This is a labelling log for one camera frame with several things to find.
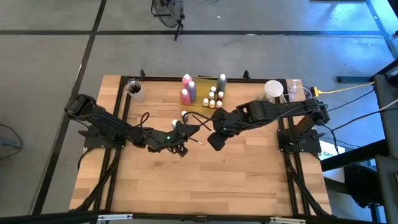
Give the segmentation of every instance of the metal bracket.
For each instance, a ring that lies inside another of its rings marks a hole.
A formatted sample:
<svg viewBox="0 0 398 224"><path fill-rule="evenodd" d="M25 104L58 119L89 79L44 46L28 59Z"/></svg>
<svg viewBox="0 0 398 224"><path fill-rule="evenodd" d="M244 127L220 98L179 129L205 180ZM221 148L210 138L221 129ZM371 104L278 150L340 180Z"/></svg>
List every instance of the metal bracket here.
<svg viewBox="0 0 398 224"><path fill-rule="evenodd" d="M207 216L206 215L197 215L197 223L206 223Z"/></svg>
<svg viewBox="0 0 398 224"><path fill-rule="evenodd" d="M305 224L305 220L299 220L295 218L271 217L269 223Z"/></svg>
<svg viewBox="0 0 398 224"><path fill-rule="evenodd" d="M98 215L98 221L132 219L132 214Z"/></svg>

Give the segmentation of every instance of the gray concrete floor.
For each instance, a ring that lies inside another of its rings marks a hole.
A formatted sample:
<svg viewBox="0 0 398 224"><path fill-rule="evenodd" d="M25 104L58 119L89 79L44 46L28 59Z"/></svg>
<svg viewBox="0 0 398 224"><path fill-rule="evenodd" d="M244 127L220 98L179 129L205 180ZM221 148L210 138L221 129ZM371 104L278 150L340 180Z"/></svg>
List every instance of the gray concrete floor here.
<svg viewBox="0 0 398 224"><path fill-rule="evenodd" d="M387 0L372 0L387 31L398 29ZM363 2L220 0L197 5L184 1L186 30L377 30ZM91 29L100 0L0 1L0 29ZM108 1L100 30L166 30L149 13L150 1ZM87 36L0 36L0 123L12 126L24 150L0 161L0 217L30 212L45 160L58 128L87 43ZM209 75L299 78L305 86L334 90L339 75L370 76L392 62L381 37L183 35L97 36L80 93L97 96L103 75ZM371 90L325 95L334 108ZM329 127L377 109L375 95L331 112ZM44 212L68 210L81 155L83 129L71 123ZM336 132L351 144L384 136L380 116ZM330 192L333 213L369 220L369 210L350 197ZM347 204L347 209L338 207Z"/></svg>

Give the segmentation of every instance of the bottle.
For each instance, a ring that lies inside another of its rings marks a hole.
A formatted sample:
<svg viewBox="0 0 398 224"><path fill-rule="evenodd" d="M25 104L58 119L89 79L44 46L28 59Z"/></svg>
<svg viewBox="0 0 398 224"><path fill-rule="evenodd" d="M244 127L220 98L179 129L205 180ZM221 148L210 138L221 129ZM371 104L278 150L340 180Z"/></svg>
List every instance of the bottle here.
<svg viewBox="0 0 398 224"><path fill-rule="evenodd" d="M214 100L210 100L209 107L213 109L216 106L216 102Z"/></svg>
<svg viewBox="0 0 398 224"><path fill-rule="evenodd" d="M192 81L191 76L189 74L185 74L184 77L182 77L182 88L187 88L190 81Z"/></svg>
<svg viewBox="0 0 398 224"><path fill-rule="evenodd" d="M217 96L217 100L223 101L224 98L224 92L223 91L219 91L218 92L218 96Z"/></svg>
<svg viewBox="0 0 398 224"><path fill-rule="evenodd" d="M203 99L203 107L208 107L209 106L209 99L208 98L204 98Z"/></svg>
<svg viewBox="0 0 398 224"><path fill-rule="evenodd" d="M185 123L188 122L188 115L184 116L186 113L186 111L181 111L181 117Z"/></svg>
<svg viewBox="0 0 398 224"><path fill-rule="evenodd" d="M173 130L175 129L175 126L177 125L177 121L178 121L178 120L176 120L176 119L174 119L174 120L172 121Z"/></svg>
<svg viewBox="0 0 398 224"><path fill-rule="evenodd" d="M193 81L190 81L187 85L187 90L191 99L191 103L197 100L197 86Z"/></svg>
<svg viewBox="0 0 398 224"><path fill-rule="evenodd" d="M219 75L219 77L217 79L216 93L218 93L219 91L224 91L225 85L226 85L226 76L225 76L225 74L221 74L221 75Z"/></svg>
<svg viewBox="0 0 398 224"><path fill-rule="evenodd" d="M217 101L217 105L216 108L220 108L223 107L223 102L221 102L220 100Z"/></svg>
<svg viewBox="0 0 398 224"><path fill-rule="evenodd" d="M181 104L182 105L191 105L191 99L189 97L189 92L187 89L181 90Z"/></svg>
<svg viewBox="0 0 398 224"><path fill-rule="evenodd" d="M212 86L212 87L210 88L210 91L213 92L213 93L216 93L216 87L215 87L215 86Z"/></svg>
<svg viewBox="0 0 398 224"><path fill-rule="evenodd" d="M209 92L209 100L214 100L214 93L213 92Z"/></svg>

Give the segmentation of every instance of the white cap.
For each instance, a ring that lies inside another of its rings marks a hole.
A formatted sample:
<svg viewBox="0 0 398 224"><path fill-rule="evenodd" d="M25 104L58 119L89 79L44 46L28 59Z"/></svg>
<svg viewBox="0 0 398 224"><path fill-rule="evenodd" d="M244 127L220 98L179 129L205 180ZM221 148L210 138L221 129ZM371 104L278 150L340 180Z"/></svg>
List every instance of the white cap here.
<svg viewBox="0 0 398 224"><path fill-rule="evenodd" d="M182 89L181 93L183 96L187 96L188 95L188 90L187 89Z"/></svg>
<svg viewBox="0 0 398 224"><path fill-rule="evenodd" d="M269 80L264 85L264 90L271 97L279 97L284 92L284 87L277 80Z"/></svg>

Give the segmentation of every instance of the wooden tabletop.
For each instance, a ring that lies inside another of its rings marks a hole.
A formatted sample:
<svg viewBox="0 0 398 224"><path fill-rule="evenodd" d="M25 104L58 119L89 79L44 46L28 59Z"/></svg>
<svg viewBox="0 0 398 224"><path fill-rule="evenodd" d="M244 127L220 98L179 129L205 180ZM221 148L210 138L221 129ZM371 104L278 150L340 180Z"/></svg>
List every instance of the wooden tabletop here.
<svg viewBox="0 0 398 224"><path fill-rule="evenodd" d="M97 104L113 112L120 76L103 78ZM287 80L301 85L300 80ZM181 118L179 106L180 82L142 82L143 102L131 101L129 124L137 124L143 113L150 118L144 126L170 131L173 119ZM228 83L227 111L255 100L264 92L261 83ZM121 108L126 99L123 93ZM301 91L295 100L304 100ZM189 124L198 124L189 117ZM181 158L168 150L149 153L130 142L122 151L114 189L111 211L139 213L178 213L207 215L292 215L285 164L279 151L273 122L228 139L216 152L207 143L209 130L202 127L193 138L204 146L188 141L189 153ZM104 149L94 149L82 160L70 208L79 206L98 181ZM319 160L301 153L305 184L324 210L331 208ZM296 188L298 208L303 213L300 191ZM104 188L101 208L108 187Z"/></svg>

